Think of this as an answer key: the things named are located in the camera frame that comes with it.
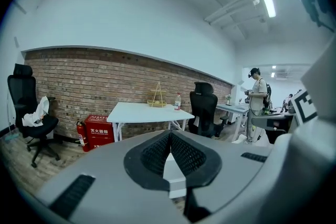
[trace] brick wall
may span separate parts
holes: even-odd
[[[51,114],[59,119],[55,133],[77,138],[76,122],[89,114],[109,115],[118,102],[146,102],[151,89],[161,82],[165,100],[173,104],[181,93],[181,109],[191,112],[189,92],[195,81],[213,85],[218,102],[231,92],[231,85],[210,76],[169,63],[116,51],[58,48],[31,51],[27,65],[37,82],[37,98],[56,97]],[[222,111],[217,111],[218,120]],[[123,138],[162,130],[166,123],[126,124]]]

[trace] desk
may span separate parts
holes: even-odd
[[[220,109],[220,110],[224,110],[224,111],[230,112],[230,113],[236,113],[236,114],[240,114],[241,115],[239,117],[238,122],[236,123],[237,127],[236,127],[236,131],[235,131],[235,135],[232,138],[232,142],[236,141],[236,139],[238,137],[238,132],[239,132],[240,125],[242,124],[241,120],[243,118],[243,115],[248,111],[248,107],[243,106],[243,105],[217,104],[216,108]]]
[[[171,104],[163,108],[152,108],[146,103],[119,102],[108,116],[107,122],[112,122],[114,141],[120,141],[122,140],[121,128],[125,123],[168,121],[168,129],[170,124],[173,124],[179,130],[184,131],[186,120],[193,118],[194,115],[183,110],[174,110]],[[183,120],[182,127],[177,122],[179,120]]]

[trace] man wearing vr headset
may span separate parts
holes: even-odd
[[[246,91],[245,95],[250,97],[249,111],[246,123],[247,142],[252,143],[251,137],[252,118],[260,116],[264,107],[263,100],[267,96],[266,81],[261,77],[259,68],[252,68],[248,77],[256,80],[252,88],[252,92]]]

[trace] plastic water bottle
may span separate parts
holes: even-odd
[[[181,108],[181,95],[180,93],[177,93],[177,97],[175,98],[175,103],[174,103],[174,109],[180,110],[180,108]]]

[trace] fire extinguisher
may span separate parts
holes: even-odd
[[[90,146],[89,146],[88,138],[86,137],[86,128],[85,128],[85,124],[81,121],[77,122],[77,133],[79,136],[80,144],[83,147],[83,151],[88,152],[90,150]]]

